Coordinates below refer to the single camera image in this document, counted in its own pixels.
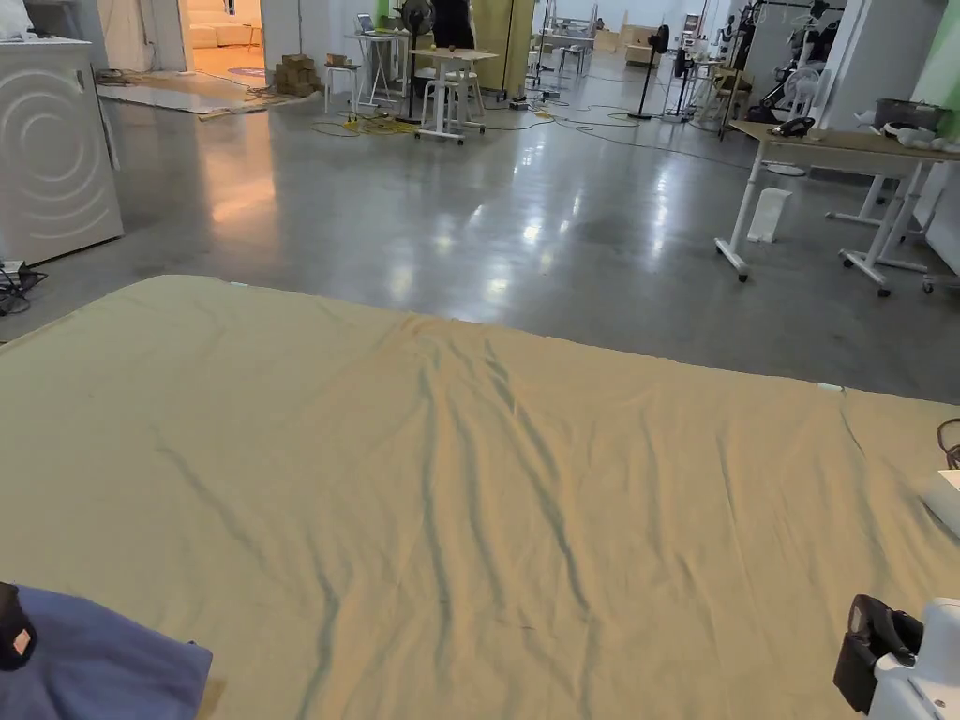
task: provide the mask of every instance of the white sofa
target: white sofa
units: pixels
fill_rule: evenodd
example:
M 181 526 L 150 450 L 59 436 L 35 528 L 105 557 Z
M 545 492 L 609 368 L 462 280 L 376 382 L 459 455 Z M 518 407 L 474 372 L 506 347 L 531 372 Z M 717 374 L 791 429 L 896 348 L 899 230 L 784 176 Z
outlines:
M 214 10 L 190 11 L 190 44 L 194 49 L 205 47 L 224 47 L 225 45 L 249 45 L 260 43 L 260 23 L 253 21 L 255 28 L 251 31 L 251 22 L 244 18 L 228 15 L 226 12 Z

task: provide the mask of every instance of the black strap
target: black strap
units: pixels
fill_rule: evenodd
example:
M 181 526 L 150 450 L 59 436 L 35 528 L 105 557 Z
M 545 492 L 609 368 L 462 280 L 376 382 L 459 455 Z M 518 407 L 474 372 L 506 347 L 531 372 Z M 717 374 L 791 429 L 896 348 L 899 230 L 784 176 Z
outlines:
M 13 672 L 30 661 L 36 648 L 36 628 L 24 613 L 20 588 L 0 583 L 0 672 Z

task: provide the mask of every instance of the white box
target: white box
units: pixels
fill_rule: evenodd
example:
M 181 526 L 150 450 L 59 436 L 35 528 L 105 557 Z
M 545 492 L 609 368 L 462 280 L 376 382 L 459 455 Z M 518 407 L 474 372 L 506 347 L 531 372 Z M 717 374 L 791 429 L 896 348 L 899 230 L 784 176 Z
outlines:
M 960 538 L 960 470 L 940 470 L 934 475 L 924 502 Z

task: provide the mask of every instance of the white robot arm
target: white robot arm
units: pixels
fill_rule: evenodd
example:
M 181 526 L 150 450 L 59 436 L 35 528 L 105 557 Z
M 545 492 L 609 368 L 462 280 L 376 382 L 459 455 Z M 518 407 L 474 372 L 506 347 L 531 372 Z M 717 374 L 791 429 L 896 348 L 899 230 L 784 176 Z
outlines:
M 857 595 L 833 683 L 870 720 L 960 720 L 960 600 L 934 600 L 922 623 Z

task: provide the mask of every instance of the laptop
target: laptop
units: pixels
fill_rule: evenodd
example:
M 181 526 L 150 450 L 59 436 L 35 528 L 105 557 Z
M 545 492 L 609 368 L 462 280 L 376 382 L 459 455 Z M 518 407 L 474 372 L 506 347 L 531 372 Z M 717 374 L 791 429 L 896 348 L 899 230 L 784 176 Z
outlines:
M 392 36 L 396 33 L 391 33 L 385 30 L 377 30 L 373 26 L 373 18 L 370 17 L 365 12 L 361 12 L 357 15 L 357 24 L 360 26 L 360 35 L 386 35 Z

